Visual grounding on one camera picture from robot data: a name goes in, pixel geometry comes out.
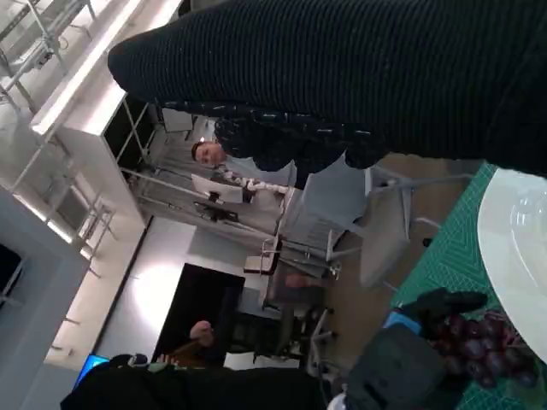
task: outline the dark clothing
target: dark clothing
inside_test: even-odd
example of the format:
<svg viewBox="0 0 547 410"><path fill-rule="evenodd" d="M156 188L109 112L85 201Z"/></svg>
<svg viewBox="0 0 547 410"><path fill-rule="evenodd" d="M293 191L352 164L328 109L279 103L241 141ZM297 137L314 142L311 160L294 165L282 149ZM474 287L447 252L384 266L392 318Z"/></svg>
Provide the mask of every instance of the dark clothing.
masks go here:
<svg viewBox="0 0 547 410"><path fill-rule="evenodd" d="M215 123L215 136L227 154L252 157L256 166L266 172L279 171L294 160L300 173L318 173L344 152L294 134L247 119L221 118Z"/></svg>
<svg viewBox="0 0 547 410"><path fill-rule="evenodd" d="M323 410L319 382L296 369L93 369L62 410Z"/></svg>
<svg viewBox="0 0 547 410"><path fill-rule="evenodd" d="M393 151L547 175L545 0L232 0L118 44L109 68L146 102L260 123L265 168Z"/></svg>

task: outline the floor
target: floor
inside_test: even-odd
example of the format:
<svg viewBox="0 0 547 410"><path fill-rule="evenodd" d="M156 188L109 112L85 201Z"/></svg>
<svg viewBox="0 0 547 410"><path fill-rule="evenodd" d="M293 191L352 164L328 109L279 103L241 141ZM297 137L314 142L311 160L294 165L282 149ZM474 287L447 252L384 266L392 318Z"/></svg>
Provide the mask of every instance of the floor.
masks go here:
<svg viewBox="0 0 547 410"><path fill-rule="evenodd" d="M390 155L381 165L413 178L431 178L454 173L474 173L478 164L424 160L406 155ZM467 182L436 184L418 189L413 200L415 216L426 216L442 223L465 190ZM422 239L434 236L434 229L427 225L416 225L411 232L412 242L403 258L391 269L386 281L398 287L411 272L424 252ZM337 247L349 249L358 246L357 237L347 234ZM393 291L386 286L366 290L359 285L359 253L340 259L343 270L339 280L327 292L327 304L335 313L329 327L339 334L335 343L327 348L326 357L344 368L350 368L365 344L376 333L389 311Z"/></svg>

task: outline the dark sweater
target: dark sweater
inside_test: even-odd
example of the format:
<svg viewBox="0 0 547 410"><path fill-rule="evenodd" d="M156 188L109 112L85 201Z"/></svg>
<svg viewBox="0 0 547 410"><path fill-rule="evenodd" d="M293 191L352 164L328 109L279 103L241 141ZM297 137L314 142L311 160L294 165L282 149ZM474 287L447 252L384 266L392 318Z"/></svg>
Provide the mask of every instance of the dark sweater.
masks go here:
<svg viewBox="0 0 547 410"><path fill-rule="evenodd" d="M357 167L395 151L545 175L546 10L545 0L232 0L124 41L109 67L150 103L279 113L259 120L347 149Z"/></svg>

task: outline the desk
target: desk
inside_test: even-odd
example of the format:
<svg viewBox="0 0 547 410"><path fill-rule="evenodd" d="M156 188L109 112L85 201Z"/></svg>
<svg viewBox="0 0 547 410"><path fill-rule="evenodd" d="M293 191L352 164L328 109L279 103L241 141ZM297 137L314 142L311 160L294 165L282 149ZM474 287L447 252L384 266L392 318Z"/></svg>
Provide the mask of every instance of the desk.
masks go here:
<svg viewBox="0 0 547 410"><path fill-rule="evenodd" d="M477 217L485 189L496 167L484 164L463 192L431 246L421 257L391 301L392 306L412 302L428 290L477 290L489 297L489 307L499 305L480 256ZM504 396L505 384L484 390L473 384L458 407L461 410L513 410L524 408Z"/></svg>

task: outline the fluorescent light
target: fluorescent light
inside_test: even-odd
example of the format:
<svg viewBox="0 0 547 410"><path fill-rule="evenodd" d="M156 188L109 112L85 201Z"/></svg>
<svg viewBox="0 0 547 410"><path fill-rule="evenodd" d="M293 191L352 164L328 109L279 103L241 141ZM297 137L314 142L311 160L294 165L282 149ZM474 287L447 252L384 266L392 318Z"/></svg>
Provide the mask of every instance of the fluorescent light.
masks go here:
<svg viewBox="0 0 547 410"><path fill-rule="evenodd" d="M135 27L132 28L128 35L132 36L139 32L147 32L164 26L171 21L179 5L180 0L164 0L163 2L155 0L154 2L147 2L144 10L135 21ZM92 97L95 99L93 104L90 103L89 106L85 107L85 112L82 111L82 114L80 114L85 120L77 120L78 125L74 123L74 126L79 130L91 135L99 135L103 132L103 128L109 123L116 107L118 107L118 104L121 103L121 100L126 95L126 92L118 86L110 73L102 73L99 81L104 81L104 83L101 82L103 90L101 90L100 96L94 95Z"/></svg>
<svg viewBox="0 0 547 410"><path fill-rule="evenodd" d="M32 211L33 214L38 216L42 222L45 222L46 217L44 214L42 214L39 210L37 210L34 206L32 206L30 203L25 201L21 196L17 196L17 199L19 202L21 202L23 205L25 205L30 211ZM53 222L52 220L48 222L48 227L57 235L62 237L66 242L72 243L72 235L68 234L66 231L64 231L58 224Z"/></svg>
<svg viewBox="0 0 547 410"><path fill-rule="evenodd" d="M122 8L115 20L110 24L109 28L91 44L92 50L86 53L84 61L79 67L72 68L72 78L70 78L65 84L60 95L52 96L56 100L53 102L48 111L43 114L38 123L32 125L32 130L39 135L46 134L50 128L55 124L62 112L70 104L74 97L74 94L85 81L87 76L91 73L91 70L101 60L101 57L108 50L109 46L115 40L116 36L125 27L127 21L131 18L135 10L142 3L142 0L128 0L126 5Z"/></svg>

